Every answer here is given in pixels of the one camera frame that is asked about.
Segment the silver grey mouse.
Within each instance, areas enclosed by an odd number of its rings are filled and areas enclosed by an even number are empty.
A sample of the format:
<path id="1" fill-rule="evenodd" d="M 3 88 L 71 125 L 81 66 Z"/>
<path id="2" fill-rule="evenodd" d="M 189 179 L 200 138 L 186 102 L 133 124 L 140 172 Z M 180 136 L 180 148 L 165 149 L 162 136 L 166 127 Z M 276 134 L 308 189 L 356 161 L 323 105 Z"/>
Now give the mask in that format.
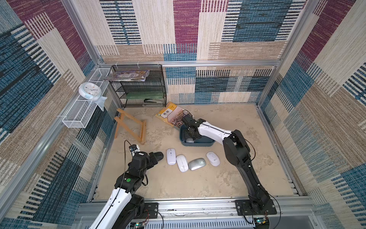
<path id="1" fill-rule="evenodd" d="M 197 158 L 188 163 L 188 167 L 191 171 L 200 169 L 206 166 L 206 161 L 204 158 Z"/>

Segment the teal storage box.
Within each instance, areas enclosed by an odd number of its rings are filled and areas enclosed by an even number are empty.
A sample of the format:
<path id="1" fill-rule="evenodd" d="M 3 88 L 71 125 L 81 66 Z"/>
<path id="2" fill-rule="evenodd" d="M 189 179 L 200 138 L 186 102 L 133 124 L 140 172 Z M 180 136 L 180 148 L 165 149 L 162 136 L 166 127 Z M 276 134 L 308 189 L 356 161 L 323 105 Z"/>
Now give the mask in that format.
<path id="1" fill-rule="evenodd" d="M 210 139 L 206 136 L 202 136 L 202 138 L 194 140 L 194 143 L 187 143 L 186 138 L 184 137 L 184 130 L 186 130 L 186 126 L 182 125 L 180 127 L 179 139 L 180 139 L 183 146 L 186 146 L 186 147 L 211 147 L 215 142 L 213 139 Z"/>

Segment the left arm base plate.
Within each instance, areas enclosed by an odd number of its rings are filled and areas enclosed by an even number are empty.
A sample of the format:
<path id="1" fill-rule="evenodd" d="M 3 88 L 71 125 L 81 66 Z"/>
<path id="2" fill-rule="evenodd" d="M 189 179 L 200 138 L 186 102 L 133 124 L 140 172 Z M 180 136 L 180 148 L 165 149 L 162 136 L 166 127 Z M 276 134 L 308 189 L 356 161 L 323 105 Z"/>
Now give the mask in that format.
<path id="1" fill-rule="evenodd" d="M 139 219 L 156 219 L 158 218 L 158 211 L 159 211 L 159 203 L 158 202 L 150 202 L 144 203 L 144 208 L 142 211 L 141 216 Z"/>

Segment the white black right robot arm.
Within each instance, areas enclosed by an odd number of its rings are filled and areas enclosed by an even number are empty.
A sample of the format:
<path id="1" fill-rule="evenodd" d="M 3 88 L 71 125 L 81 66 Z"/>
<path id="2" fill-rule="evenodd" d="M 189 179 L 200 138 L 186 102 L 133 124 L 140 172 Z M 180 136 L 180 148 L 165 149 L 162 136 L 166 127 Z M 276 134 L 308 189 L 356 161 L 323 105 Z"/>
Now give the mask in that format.
<path id="1" fill-rule="evenodd" d="M 248 207 L 254 215 L 277 214 L 273 200 L 255 173 L 250 147 L 239 130 L 224 130 L 203 119 L 194 120 L 189 115 L 183 117 L 183 123 L 191 139 L 205 136 L 223 145 L 227 161 L 238 169 L 248 190 L 249 203 L 241 209 Z"/>

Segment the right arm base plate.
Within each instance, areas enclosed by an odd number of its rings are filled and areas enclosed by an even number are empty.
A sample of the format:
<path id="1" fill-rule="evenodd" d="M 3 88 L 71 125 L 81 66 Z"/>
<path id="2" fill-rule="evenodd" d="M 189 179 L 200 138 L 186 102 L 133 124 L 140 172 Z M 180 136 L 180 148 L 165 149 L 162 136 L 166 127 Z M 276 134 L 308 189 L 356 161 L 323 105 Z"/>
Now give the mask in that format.
<path id="1" fill-rule="evenodd" d="M 239 199 L 234 201 L 238 216 L 251 215 L 276 215 L 277 210 L 271 199 L 265 204 L 257 203 L 249 199 Z"/>

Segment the white oval mouse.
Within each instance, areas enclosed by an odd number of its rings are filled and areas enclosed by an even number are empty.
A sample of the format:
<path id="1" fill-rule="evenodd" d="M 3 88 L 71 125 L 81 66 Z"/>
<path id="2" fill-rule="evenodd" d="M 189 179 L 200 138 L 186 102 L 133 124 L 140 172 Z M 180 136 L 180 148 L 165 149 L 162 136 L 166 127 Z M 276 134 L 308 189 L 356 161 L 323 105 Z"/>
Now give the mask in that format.
<path id="1" fill-rule="evenodd" d="M 188 161 L 184 155 L 177 155 L 176 163 L 181 172 L 186 172 L 189 169 Z"/>

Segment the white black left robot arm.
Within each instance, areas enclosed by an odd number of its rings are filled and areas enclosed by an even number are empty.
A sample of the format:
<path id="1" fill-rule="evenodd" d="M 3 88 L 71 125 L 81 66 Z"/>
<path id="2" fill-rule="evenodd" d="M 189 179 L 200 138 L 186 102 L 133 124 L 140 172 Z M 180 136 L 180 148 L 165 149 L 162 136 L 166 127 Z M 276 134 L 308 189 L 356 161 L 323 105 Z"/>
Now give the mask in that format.
<path id="1" fill-rule="evenodd" d="M 91 229 L 125 229 L 136 217 L 144 215 L 144 198 L 135 195 L 143 184 L 147 170 L 164 158 L 162 152 L 137 152 L 120 175 L 109 200 L 101 210 Z"/>

